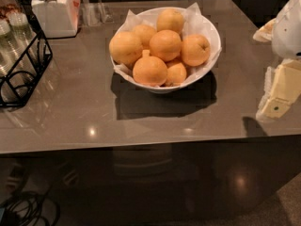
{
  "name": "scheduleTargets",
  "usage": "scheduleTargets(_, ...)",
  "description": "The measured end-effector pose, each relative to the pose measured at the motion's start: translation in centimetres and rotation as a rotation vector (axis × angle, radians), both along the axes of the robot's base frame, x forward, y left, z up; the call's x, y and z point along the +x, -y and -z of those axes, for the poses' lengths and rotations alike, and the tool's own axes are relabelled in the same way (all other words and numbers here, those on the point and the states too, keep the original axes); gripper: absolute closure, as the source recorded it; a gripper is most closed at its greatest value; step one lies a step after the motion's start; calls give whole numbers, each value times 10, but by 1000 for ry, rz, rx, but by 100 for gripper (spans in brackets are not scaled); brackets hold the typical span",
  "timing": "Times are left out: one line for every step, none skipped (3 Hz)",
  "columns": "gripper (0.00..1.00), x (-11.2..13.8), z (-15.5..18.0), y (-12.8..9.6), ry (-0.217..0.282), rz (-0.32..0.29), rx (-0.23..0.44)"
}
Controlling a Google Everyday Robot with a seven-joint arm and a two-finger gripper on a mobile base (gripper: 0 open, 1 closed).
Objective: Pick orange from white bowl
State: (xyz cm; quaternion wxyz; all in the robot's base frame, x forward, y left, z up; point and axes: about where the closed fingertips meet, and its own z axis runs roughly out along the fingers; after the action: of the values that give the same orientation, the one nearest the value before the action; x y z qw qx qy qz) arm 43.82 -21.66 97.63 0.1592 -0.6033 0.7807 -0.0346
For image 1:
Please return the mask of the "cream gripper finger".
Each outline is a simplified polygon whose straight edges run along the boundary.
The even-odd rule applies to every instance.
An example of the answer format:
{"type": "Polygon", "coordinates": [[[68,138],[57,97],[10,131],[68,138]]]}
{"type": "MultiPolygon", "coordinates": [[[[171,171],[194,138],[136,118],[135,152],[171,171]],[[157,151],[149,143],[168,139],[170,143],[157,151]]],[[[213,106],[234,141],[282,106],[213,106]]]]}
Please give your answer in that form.
{"type": "Polygon", "coordinates": [[[281,118],[301,95],[301,61],[284,59],[281,64],[268,67],[264,79],[264,94],[256,119],[272,121],[281,118]]]}
{"type": "Polygon", "coordinates": [[[276,19],[272,19],[259,28],[253,35],[253,39],[259,42],[269,42],[272,40],[273,29],[276,19]]]}

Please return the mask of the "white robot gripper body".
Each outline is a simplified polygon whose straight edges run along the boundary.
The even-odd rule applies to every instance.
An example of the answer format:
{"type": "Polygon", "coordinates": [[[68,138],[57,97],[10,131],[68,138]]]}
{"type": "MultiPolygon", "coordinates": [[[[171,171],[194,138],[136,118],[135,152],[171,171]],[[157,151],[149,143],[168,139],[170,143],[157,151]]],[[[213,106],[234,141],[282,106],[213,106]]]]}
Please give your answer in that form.
{"type": "Polygon", "coordinates": [[[289,0],[272,29],[272,50],[282,58],[301,58],[301,0],[289,0]]]}

